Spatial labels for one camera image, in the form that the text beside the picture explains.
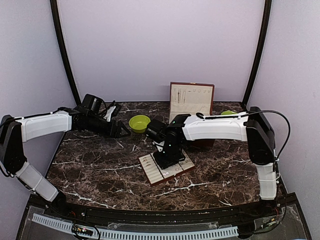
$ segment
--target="black cable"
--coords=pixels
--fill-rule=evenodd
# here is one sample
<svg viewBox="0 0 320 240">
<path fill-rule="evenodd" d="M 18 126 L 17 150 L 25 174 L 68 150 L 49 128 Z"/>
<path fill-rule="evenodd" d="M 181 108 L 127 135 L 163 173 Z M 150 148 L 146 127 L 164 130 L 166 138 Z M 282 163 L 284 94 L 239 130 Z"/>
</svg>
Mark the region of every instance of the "black cable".
<svg viewBox="0 0 320 240">
<path fill-rule="evenodd" d="M 115 104 L 115 100 L 112 102 L 112 103 L 110 103 L 110 105 L 109 106 L 107 106 L 106 105 L 106 102 L 105 101 L 103 101 L 103 104 L 104 104 L 104 110 L 102 111 L 102 112 L 100 112 L 100 113 L 98 113 L 98 115 L 99 116 L 102 116 L 102 115 L 104 115 L 107 111 L 108 111 L 108 109 L 109 108 L 111 108 L 114 104 Z"/>
<path fill-rule="evenodd" d="M 29 119 L 29 118 L 34 118 L 34 117 L 41 117 L 41 116 L 46 116 L 46 115 L 51 115 L 51 112 L 46 112 L 46 113 L 39 113 L 39 114 L 35 114 L 35 115 L 30 115 L 30 116 L 24 116 L 24 119 Z"/>
<path fill-rule="evenodd" d="M 11 176 L 10 173 L 7 173 L 8 175 L 5 173 L 5 171 L 2 169 L 2 166 L 0 166 L 0 171 L 6 178 L 9 178 Z"/>
<path fill-rule="evenodd" d="M 89 223 L 89 222 L 87 222 L 87 221 L 84 221 L 84 220 L 81 220 L 81 219 L 77 219 L 77 218 L 73 218 L 73 217 L 68 217 L 68 216 L 63 216 L 62 214 L 60 214 L 59 212 L 57 212 L 50 204 L 47 204 L 44 200 L 43 200 L 43 202 L 45 203 L 45 205 L 46 206 L 48 206 L 52 211 L 54 211 L 56 214 L 58 214 L 60 217 L 62 217 L 62 218 L 64 218 L 64 219 L 67 219 L 67 220 L 70 220 L 70 221 L 72 221 L 72 223 L 74 222 L 74 221 L 79 221 L 79 222 L 82 222 L 82 223 L 84 223 L 84 224 L 86 224 L 86 225 L 88 225 L 88 226 L 90 226 L 90 227 L 93 227 L 95 230 L 96 230 L 96 232 L 98 233 L 98 239 L 97 240 L 100 240 L 100 238 L 101 238 L 101 233 L 99 232 L 99 230 L 98 230 L 98 228 L 95 226 L 95 225 L 93 225 L 93 224 L 91 224 L 91 223 Z"/>
<path fill-rule="evenodd" d="M 284 144 L 282 145 L 282 147 L 280 148 L 280 151 L 279 153 L 277 154 L 276 158 L 279 159 L 279 156 L 280 154 L 282 153 L 282 151 L 284 150 L 284 148 L 286 147 L 287 143 L 288 143 L 288 140 L 289 140 L 289 137 L 290 137 L 290 134 L 291 134 L 291 126 L 290 126 L 290 122 L 288 120 L 288 118 L 283 115 L 281 112 L 278 112 L 278 111 L 274 111 L 274 110 L 261 110 L 261 111 L 255 111 L 255 112 L 250 112 L 248 114 L 245 114 L 245 115 L 242 115 L 241 117 L 247 117 L 247 116 L 250 116 L 250 115 L 255 115 L 255 114 L 262 114 L 262 113 L 273 113 L 273 114 L 278 114 L 280 115 L 281 117 L 284 118 L 284 120 L 286 121 L 287 125 L 288 125 L 288 134 L 287 134 L 287 137 L 284 141 Z"/>
<path fill-rule="evenodd" d="M 285 218 L 286 213 L 287 213 L 287 194 L 284 193 L 284 213 L 283 213 L 282 218 L 278 221 L 278 223 L 277 223 L 274 227 L 272 227 L 271 229 L 269 229 L 269 230 L 267 230 L 267 231 L 259 231 L 259 230 L 261 230 L 261 229 L 256 229 L 256 230 L 251 231 L 251 232 L 240 232 L 240 231 L 239 231 L 238 233 L 239 233 L 239 235 L 257 235 L 257 234 L 266 234 L 266 233 L 269 233 L 269 232 L 271 232 L 272 230 L 276 229 L 276 228 L 280 225 L 280 223 L 281 223 L 281 222 L 283 221 L 283 219 Z"/>
<path fill-rule="evenodd" d="M 242 214 L 242 215 L 247 215 L 253 218 L 258 218 L 258 217 L 262 217 L 264 215 L 264 212 L 260 213 L 260 214 L 251 214 L 245 211 L 238 211 L 238 214 Z"/>
<path fill-rule="evenodd" d="M 79 239 L 79 240 L 83 240 L 84 239 L 84 237 L 82 237 L 82 236 L 79 236 L 78 235 L 78 233 L 75 231 L 75 232 L 73 232 L 77 237 L 76 237 L 76 239 Z"/>
<path fill-rule="evenodd" d="M 249 112 L 247 114 L 244 114 L 244 115 L 237 115 L 237 114 L 234 114 L 234 115 L 226 115 L 226 116 L 207 116 L 207 117 L 204 117 L 204 115 L 200 112 L 197 112 L 196 113 L 196 116 L 200 119 L 203 119 L 203 120 L 213 120 L 213 119 L 234 119 L 234 118 L 243 118 L 243 117 L 247 117 L 247 116 L 251 116 L 251 115 L 255 115 L 255 114 L 263 114 L 263 113 L 273 113 L 273 114 L 278 114 L 280 115 L 281 117 L 284 118 L 284 120 L 286 121 L 287 125 L 288 125 L 288 134 L 287 134 L 287 137 L 284 141 L 284 144 L 282 145 L 282 147 L 280 148 L 280 151 L 279 153 L 277 154 L 276 158 L 279 159 L 279 156 L 280 154 L 282 153 L 282 151 L 284 150 L 284 148 L 286 147 L 287 143 L 288 143 L 288 140 L 289 140 L 289 137 L 290 137 L 290 134 L 291 134 L 291 126 L 290 126 L 290 122 L 289 120 L 287 119 L 287 117 L 285 115 L 283 115 L 281 112 L 278 112 L 278 111 L 274 111 L 274 110 L 261 110 L 261 111 L 255 111 L 255 112 Z"/>
<path fill-rule="evenodd" d="M 11 172 L 9 172 L 8 170 L 5 170 L 6 171 L 6 174 L 9 174 L 10 175 L 10 178 L 15 178 L 15 175 L 11 174 Z"/>
</svg>

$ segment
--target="lavender wall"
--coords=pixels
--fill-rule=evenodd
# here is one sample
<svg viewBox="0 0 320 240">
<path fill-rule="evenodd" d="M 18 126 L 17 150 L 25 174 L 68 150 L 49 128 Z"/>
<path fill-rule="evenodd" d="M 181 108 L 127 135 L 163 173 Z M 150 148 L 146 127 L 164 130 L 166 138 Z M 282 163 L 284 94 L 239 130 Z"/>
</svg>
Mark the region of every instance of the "lavender wall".
<svg viewBox="0 0 320 240">
<path fill-rule="evenodd" d="M 313 239 L 320 239 L 320 1 L 273 1 L 264 53 L 249 105 L 284 113 L 292 136 L 280 159 L 289 192 L 296 192 Z M 268 115 L 277 147 L 287 126 Z"/>
<path fill-rule="evenodd" d="M 264 0 L 60 0 L 74 77 L 106 101 L 168 101 L 170 82 L 242 101 Z"/>
<path fill-rule="evenodd" d="M 61 60 L 50 1 L 0 2 L 0 118 L 46 113 L 74 100 Z M 29 162 L 45 174 L 62 134 L 24 144 Z M 16 238 L 29 199 L 17 179 L 0 174 L 0 239 Z"/>
</svg>

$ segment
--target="open wooden box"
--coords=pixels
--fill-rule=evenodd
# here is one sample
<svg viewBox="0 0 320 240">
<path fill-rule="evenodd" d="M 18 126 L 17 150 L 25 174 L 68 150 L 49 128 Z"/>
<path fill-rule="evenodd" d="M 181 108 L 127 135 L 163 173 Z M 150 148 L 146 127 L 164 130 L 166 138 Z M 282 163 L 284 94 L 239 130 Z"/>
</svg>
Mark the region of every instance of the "open wooden box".
<svg viewBox="0 0 320 240">
<path fill-rule="evenodd" d="M 202 113 L 212 115 L 215 85 L 187 82 L 170 83 L 170 117 L 169 122 L 178 114 Z M 197 140 L 192 142 L 196 147 L 212 147 L 214 140 Z"/>
</svg>

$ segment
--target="marble tabletop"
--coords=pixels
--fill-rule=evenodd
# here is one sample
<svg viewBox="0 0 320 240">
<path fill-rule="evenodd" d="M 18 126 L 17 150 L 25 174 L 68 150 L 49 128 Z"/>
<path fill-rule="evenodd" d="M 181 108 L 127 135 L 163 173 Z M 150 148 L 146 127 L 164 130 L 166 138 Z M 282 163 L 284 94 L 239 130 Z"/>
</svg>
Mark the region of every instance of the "marble tabletop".
<svg viewBox="0 0 320 240">
<path fill-rule="evenodd" d="M 118 116 L 129 127 L 135 115 L 169 120 L 168 102 L 124 102 Z M 239 103 L 214 102 L 213 114 L 241 112 Z M 259 200 L 255 166 L 248 145 L 215 140 L 213 147 L 185 151 L 195 169 L 151 187 L 138 158 L 156 149 L 144 134 L 103 138 L 88 131 L 69 131 L 57 150 L 47 179 L 70 203 L 140 211 L 180 211 L 234 206 Z"/>
</svg>

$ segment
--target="black metal frame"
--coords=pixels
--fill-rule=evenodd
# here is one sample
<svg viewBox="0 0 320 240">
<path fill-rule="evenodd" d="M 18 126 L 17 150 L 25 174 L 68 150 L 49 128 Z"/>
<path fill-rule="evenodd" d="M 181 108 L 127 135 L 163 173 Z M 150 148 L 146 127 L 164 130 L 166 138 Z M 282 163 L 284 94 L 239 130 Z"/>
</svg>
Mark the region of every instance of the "black metal frame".
<svg viewBox="0 0 320 240">
<path fill-rule="evenodd" d="M 262 53 L 264 50 L 264 45 L 265 45 L 265 40 L 266 40 L 266 35 L 267 35 L 267 30 L 268 30 L 268 24 L 269 24 L 270 12 L 271 12 L 271 4 L 272 4 L 272 0 L 265 0 L 259 40 L 258 40 L 258 44 L 256 47 L 256 52 L 255 52 L 255 56 L 254 56 L 254 60 L 253 60 L 253 65 L 252 65 L 249 81 L 246 86 L 246 90 L 245 90 L 244 97 L 242 100 L 243 107 L 246 107 L 248 104 L 248 101 L 249 101 L 249 98 L 250 98 L 250 95 L 251 95 L 251 92 L 254 87 L 256 77 L 257 77 L 257 72 L 258 72 L 258 68 L 260 65 L 261 56 L 262 56 Z"/>
<path fill-rule="evenodd" d="M 296 194 L 287 194 L 286 201 L 284 196 L 280 196 L 278 198 L 278 203 L 280 203 L 281 207 L 284 207 L 285 203 L 287 203 L 288 206 L 296 204 L 306 237 L 307 239 L 312 239 Z M 241 214 L 239 212 L 245 212 L 249 214 L 252 212 L 252 210 L 259 211 L 261 209 L 261 202 L 252 202 L 237 206 L 186 211 L 132 211 L 90 207 L 73 203 L 67 203 L 67 205 L 78 216 L 77 218 L 79 219 L 79 222 L 74 220 L 75 223 L 83 224 L 82 221 L 86 221 L 90 224 L 98 226 L 108 226 L 108 224 L 110 223 L 174 226 L 218 222 L 220 226 L 232 225 L 242 228 L 252 225 L 257 217 L 249 216 L 247 214 Z M 22 230 L 24 228 L 24 223 L 26 221 L 30 206 L 44 209 L 44 214 L 46 215 L 61 218 L 61 216 L 56 212 L 52 211 L 50 208 L 46 208 L 45 202 L 39 196 L 32 194 L 29 198 L 22 216 L 22 220 L 20 222 L 20 227 L 16 236 L 17 240 L 21 238 Z"/>
<path fill-rule="evenodd" d="M 50 4 L 51 4 L 51 12 L 52 12 L 52 18 L 53 18 L 53 23 L 54 23 L 56 39 L 58 41 L 60 54 L 61 54 L 61 58 L 62 58 L 63 65 L 64 65 L 64 70 L 65 70 L 66 76 L 69 81 L 69 85 L 70 85 L 70 88 L 72 91 L 74 101 L 75 101 L 76 105 L 79 105 L 79 104 L 81 104 L 81 100 L 80 100 L 79 92 L 78 92 L 78 89 L 76 86 L 75 78 L 72 74 L 71 65 L 69 62 L 68 54 L 67 54 L 65 40 L 64 40 L 64 36 L 63 36 L 62 28 L 61 28 L 61 23 L 60 23 L 57 0 L 50 0 Z"/>
</svg>

